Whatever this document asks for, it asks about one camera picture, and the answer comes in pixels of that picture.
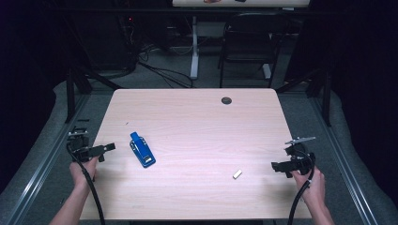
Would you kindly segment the aluminium rail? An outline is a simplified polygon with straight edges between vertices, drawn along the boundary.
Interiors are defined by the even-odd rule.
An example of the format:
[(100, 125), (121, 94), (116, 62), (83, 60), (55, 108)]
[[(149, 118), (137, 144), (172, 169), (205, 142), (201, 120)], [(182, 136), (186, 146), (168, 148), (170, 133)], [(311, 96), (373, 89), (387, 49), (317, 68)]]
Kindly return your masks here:
[(363, 224), (379, 225), (375, 218), (374, 212), (372, 211), (367, 199), (363, 194), (362, 189), (360, 188), (360, 184), (358, 183), (355, 175), (353, 174), (353, 171), (349, 166), (343, 148), (340, 145), (333, 128), (329, 127), (323, 118), (321, 104), (317, 99), (310, 98), (309, 101), (315, 110), (316, 117), (321, 124), (321, 127), (327, 134), (328, 140), (331, 145), (331, 154), (333, 155), (334, 161), (339, 169), (340, 175), (344, 179), (351, 199), (356, 205)]
[(67, 101), (59, 98), (38, 139), (19, 170), (0, 194), (0, 225), (19, 225), (55, 164), (89, 95), (78, 96), (75, 113), (66, 123)]

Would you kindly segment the long white desk leg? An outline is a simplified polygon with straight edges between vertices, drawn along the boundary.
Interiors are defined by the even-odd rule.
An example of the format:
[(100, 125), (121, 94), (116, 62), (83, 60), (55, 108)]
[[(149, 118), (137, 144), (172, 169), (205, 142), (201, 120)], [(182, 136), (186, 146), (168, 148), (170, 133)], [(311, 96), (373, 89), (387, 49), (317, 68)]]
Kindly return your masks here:
[(197, 36), (197, 18), (192, 17), (192, 58), (191, 58), (191, 74), (192, 80), (198, 78), (199, 53), (198, 53), (198, 36)]

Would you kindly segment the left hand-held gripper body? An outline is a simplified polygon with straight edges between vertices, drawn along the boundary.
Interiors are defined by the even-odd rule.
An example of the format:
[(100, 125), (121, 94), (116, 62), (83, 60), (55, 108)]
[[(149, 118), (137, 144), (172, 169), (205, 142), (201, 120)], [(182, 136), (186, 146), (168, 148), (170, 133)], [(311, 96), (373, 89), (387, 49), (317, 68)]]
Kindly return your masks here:
[(89, 161), (92, 156), (90, 155), (91, 147), (89, 146), (88, 131), (72, 129), (68, 133), (67, 150), (73, 162)]

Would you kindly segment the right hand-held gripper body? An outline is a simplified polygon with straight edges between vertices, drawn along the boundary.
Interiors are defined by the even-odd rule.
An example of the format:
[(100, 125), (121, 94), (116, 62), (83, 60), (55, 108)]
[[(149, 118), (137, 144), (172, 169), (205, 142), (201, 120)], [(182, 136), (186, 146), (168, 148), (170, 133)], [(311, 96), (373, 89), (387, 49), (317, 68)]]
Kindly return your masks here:
[(290, 156), (290, 160), (287, 162), (286, 174), (292, 171), (299, 171), (301, 175), (305, 175), (312, 169), (315, 156), (313, 153), (307, 153), (306, 147), (303, 144), (304, 142), (312, 140), (314, 140), (314, 137), (297, 137), (287, 142), (288, 147), (285, 148), (285, 152)]

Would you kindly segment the dark cabinet with red light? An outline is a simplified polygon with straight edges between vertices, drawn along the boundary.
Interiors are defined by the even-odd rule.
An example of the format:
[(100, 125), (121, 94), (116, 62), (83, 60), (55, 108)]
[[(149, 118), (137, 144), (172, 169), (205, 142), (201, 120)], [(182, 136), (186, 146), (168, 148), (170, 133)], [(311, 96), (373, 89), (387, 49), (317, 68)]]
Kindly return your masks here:
[(135, 70), (136, 57), (118, 16), (76, 14), (72, 18), (93, 69)]

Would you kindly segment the person's left hand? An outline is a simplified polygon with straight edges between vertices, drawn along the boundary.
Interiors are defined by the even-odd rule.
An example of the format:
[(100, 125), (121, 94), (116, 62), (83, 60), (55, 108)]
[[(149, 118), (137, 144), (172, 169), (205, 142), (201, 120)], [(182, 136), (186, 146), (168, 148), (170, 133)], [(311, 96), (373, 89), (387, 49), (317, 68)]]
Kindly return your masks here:
[(93, 180), (96, 176), (98, 160), (98, 157), (92, 157), (89, 161), (82, 162), (81, 164), (78, 162), (70, 163), (69, 170), (75, 189), (84, 190), (85, 192), (90, 190), (89, 183), (84, 175), (84, 172), (88, 172), (89, 178)]

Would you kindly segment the blue stapler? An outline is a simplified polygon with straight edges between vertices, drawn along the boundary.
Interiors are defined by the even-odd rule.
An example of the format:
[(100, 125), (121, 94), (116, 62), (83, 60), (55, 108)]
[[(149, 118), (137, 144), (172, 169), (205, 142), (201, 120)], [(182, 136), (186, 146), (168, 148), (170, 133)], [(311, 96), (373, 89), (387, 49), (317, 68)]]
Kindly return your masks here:
[(132, 132), (130, 141), (130, 148), (134, 155), (138, 158), (141, 165), (144, 168), (148, 168), (149, 166), (156, 163), (156, 159), (152, 154), (148, 144), (145, 139), (138, 135), (137, 132)]

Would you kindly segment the person's right hand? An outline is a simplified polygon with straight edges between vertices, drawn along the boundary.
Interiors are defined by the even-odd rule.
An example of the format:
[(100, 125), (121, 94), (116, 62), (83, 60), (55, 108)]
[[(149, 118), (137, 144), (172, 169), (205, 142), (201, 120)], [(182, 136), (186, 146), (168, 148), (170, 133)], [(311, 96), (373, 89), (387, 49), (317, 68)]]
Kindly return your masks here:
[(314, 167), (312, 178), (309, 178), (309, 174), (301, 175), (298, 171), (292, 171), (291, 174), (298, 188), (302, 188), (306, 181), (310, 182), (310, 185), (302, 194), (302, 199), (309, 209), (320, 208), (325, 205), (325, 176), (317, 167)]

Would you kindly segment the black chair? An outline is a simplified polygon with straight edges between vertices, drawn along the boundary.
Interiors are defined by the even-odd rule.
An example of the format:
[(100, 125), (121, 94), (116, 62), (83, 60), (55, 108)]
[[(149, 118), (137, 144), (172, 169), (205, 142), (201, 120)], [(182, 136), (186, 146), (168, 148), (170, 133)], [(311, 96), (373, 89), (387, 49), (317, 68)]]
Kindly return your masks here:
[(268, 86), (271, 86), (281, 43), (290, 27), (289, 18), (279, 13), (246, 12), (232, 16), (222, 33), (219, 85), (223, 85), (224, 65), (231, 63), (257, 64), (259, 68), (270, 65)]

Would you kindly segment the black metal stand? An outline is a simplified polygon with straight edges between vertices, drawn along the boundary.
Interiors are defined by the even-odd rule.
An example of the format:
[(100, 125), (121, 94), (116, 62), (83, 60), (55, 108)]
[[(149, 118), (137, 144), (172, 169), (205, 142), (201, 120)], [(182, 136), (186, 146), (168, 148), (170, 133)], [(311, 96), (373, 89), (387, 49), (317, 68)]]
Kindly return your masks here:
[(76, 113), (75, 106), (75, 89), (78, 89), (79, 92), (83, 95), (89, 95), (93, 91), (93, 87), (89, 82), (89, 78), (94, 79), (105, 86), (110, 87), (113, 90), (120, 89), (121, 86), (109, 81), (108, 79), (102, 77), (97, 72), (88, 67), (83, 66), (74, 66), (69, 70), (66, 79), (67, 85), (67, 105), (68, 105), (68, 114), (66, 118), (66, 123), (70, 122), (72, 117)]
[(294, 79), (287, 84), (276, 89), (277, 93), (284, 93), (303, 82), (309, 82), (305, 91), (308, 98), (322, 97), (321, 116), (328, 127), (331, 126), (330, 115), (330, 97), (331, 97), (331, 75), (328, 70), (317, 68), (313, 71)]

